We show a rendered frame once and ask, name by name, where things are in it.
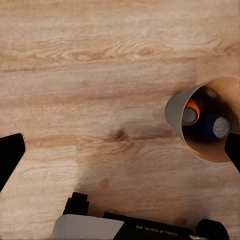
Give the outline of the can of soda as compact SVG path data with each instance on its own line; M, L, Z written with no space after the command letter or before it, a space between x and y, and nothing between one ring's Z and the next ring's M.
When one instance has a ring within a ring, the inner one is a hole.
M199 109L192 97L189 98L182 113L182 124L192 125L199 119Z
M210 139L225 138L230 129L229 120L219 115L200 115L194 124L187 125L190 134Z
M206 104L198 96L194 96L192 98L195 101L195 103L197 104L197 107L199 109L199 113L203 114L203 112L206 108ZM187 125L182 124L181 127L182 127L181 130L184 131L184 130L186 130Z

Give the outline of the trash can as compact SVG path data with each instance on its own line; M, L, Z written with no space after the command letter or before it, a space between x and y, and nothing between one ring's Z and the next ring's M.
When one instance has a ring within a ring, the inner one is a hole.
M165 118L185 145L200 159L213 163L232 162L225 152L227 137L206 138L191 134L188 129L182 131L182 113L190 97L198 96L205 104L203 114L225 117L230 122L230 133L240 135L240 93L230 84L240 85L240 79L220 77L204 82L173 96L165 107Z

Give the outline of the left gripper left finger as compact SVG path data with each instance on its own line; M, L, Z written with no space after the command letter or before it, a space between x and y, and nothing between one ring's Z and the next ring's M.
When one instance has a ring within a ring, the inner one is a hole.
M0 138L0 192L26 152L21 133Z

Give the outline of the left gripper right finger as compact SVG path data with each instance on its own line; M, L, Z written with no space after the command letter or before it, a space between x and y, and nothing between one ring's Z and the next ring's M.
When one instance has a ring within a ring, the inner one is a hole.
M224 150L240 172L240 135L229 133Z

